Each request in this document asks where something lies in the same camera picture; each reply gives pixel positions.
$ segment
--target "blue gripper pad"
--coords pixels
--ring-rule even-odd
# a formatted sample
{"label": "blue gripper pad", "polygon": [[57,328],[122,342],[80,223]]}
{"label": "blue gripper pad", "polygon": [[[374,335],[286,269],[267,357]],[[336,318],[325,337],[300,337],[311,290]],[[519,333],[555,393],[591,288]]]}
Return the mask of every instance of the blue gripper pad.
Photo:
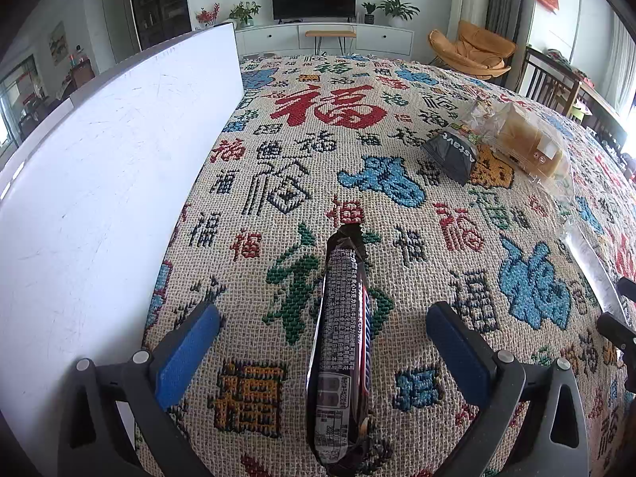
{"label": "blue gripper pad", "polygon": [[182,334],[181,329],[190,327],[182,341],[173,347],[172,353],[167,356],[166,362],[155,376],[155,398],[163,410],[179,403],[201,360],[219,333],[221,318],[213,304],[202,303],[190,315],[199,312],[197,309],[203,305],[204,311],[198,318],[192,317],[195,320],[193,323],[188,322],[188,317],[177,331],[167,334],[179,335]]}
{"label": "blue gripper pad", "polygon": [[426,314],[426,334],[435,343],[466,403],[486,406],[491,398],[488,369],[436,304]]}

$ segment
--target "brown wrapper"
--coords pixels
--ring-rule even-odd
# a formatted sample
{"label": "brown wrapper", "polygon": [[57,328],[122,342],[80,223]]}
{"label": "brown wrapper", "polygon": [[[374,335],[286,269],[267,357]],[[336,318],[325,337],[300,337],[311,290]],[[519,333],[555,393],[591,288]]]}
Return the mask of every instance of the brown wrapper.
{"label": "brown wrapper", "polygon": [[327,241],[326,270],[306,386],[307,442],[329,475],[354,476],[370,446],[371,311],[362,233]]}

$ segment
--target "packaged bread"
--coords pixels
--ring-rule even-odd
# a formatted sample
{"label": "packaged bread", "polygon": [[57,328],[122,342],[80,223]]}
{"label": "packaged bread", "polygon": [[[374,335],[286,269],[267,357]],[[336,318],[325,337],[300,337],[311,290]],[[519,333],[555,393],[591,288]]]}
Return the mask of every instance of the packaged bread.
{"label": "packaged bread", "polygon": [[552,124],[511,102],[490,117],[483,143],[516,163],[554,197],[574,197],[565,138]]}

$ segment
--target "orange chair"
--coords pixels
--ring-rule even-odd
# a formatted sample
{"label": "orange chair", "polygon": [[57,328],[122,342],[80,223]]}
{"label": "orange chair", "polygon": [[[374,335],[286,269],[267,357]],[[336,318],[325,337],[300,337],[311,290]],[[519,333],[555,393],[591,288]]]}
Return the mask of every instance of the orange chair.
{"label": "orange chair", "polygon": [[448,66],[487,81],[510,70],[504,59],[516,51],[516,44],[467,21],[459,22],[459,39],[454,44],[439,30],[429,34],[430,47]]}

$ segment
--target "dark glass cabinet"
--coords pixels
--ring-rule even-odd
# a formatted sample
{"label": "dark glass cabinet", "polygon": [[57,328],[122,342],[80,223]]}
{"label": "dark glass cabinet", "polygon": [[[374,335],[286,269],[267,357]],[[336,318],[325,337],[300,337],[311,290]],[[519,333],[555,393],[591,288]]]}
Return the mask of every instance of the dark glass cabinet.
{"label": "dark glass cabinet", "polygon": [[188,0],[132,0],[141,49],[192,30]]}

